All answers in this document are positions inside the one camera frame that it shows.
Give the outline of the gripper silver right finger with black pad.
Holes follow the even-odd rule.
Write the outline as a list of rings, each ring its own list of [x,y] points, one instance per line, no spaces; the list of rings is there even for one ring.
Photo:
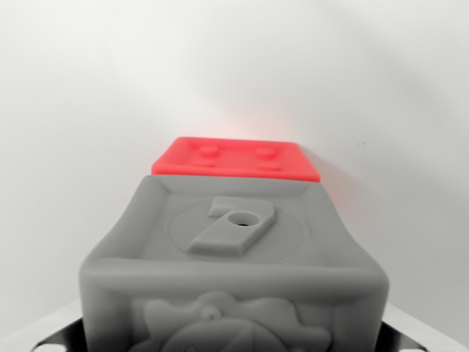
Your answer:
[[[386,304],[380,350],[468,351],[468,348],[394,305]]]

